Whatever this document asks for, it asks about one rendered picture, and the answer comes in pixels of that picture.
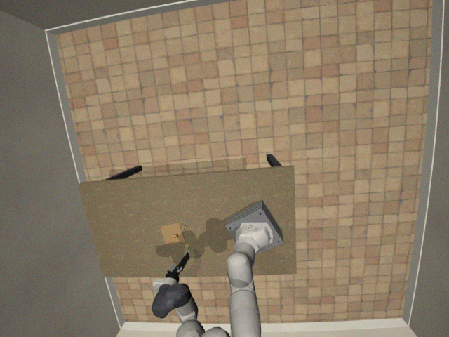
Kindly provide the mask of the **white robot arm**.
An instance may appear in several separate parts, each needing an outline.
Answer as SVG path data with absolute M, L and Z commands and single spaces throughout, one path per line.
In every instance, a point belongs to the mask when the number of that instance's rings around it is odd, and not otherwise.
M 255 254 L 273 242 L 272 228 L 268 223 L 241 223 L 235 237 L 234 252 L 227 258 L 227 276 L 231 291 L 229 298 L 231 337 L 261 337 L 260 313 L 252 266 L 255 263 Z M 248 257 L 251 259 L 250 262 Z M 189 287 L 186 284 L 176 283 L 177 281 L 170 277 L 153 280 L 154 292 L 157 292 L 152 304 L 154 315 L 163 319 L 175 309 L 182 323 L 188 321 L 178 328 L 176 337 L 230 337 L 221 327 L 205 331 L 197 321 L 198 307 Z

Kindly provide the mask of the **tan square mat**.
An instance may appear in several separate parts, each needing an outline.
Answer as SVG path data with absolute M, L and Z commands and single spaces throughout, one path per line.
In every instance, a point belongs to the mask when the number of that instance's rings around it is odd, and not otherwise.
M 160 226 L 163 238 L 166 244 L 174 244 L 178 242 L 185 242 L 180 223 L 173 223 L 170 225 Z M 173 239 L 173 235 L 177 234 L 178 238 Z

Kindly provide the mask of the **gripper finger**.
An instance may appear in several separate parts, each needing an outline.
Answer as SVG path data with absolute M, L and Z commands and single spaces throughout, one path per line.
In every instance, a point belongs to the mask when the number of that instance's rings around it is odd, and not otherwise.
M 176 266 L 176 265 L 175 265 L 174 263 L 172 263 L 170 269 L 169 269 L 167 272 L 168 272 L 168 273 L 172 272 L 173 269 L 175 269 L 175 266 Z M 168 274 L 168 273 L 167 273 L 167 274 Z M 167 274 L 166 274 L 166 275 L 167 275 Z
M 187 249 L 186 250 L 186 252 L 185 252 L 185 255 L 184 255 L 184 258 L 180 261 L 180 263 L 179 263 L 179 265 L 177 265 L 176 267 L 175 267 L 175 269 L 173 270 L 173 272 L 176 270 L 176 268 L 178 267 L 178 271 L 177 272 L 181 272 L 181 271 L 183 271 L 183 269 L 184 269 L 184 267 L 185 267 L 185 265 L 186 265 L 186 263 L 187 263 L 187 261 L 189 260 L 189 258 L 190 258 L 190 250 L 189 249 Z

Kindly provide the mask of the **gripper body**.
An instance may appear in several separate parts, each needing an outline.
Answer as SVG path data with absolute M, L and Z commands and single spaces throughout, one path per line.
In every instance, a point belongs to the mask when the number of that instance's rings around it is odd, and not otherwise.
M 170 278 L 175 279 L 177 282 L 179 282 L 180 278 L 179 278 L 178 275 L 179 275 L 180 272 L 177 272 L 177 271 L 178 271 L 178 269 L 176 268 L 176 270 L 175 270 L 174 272 L 168 273 L 168 274 L 166 275 L 166 278 L 167 278 L 167 277 L 170 277 Z

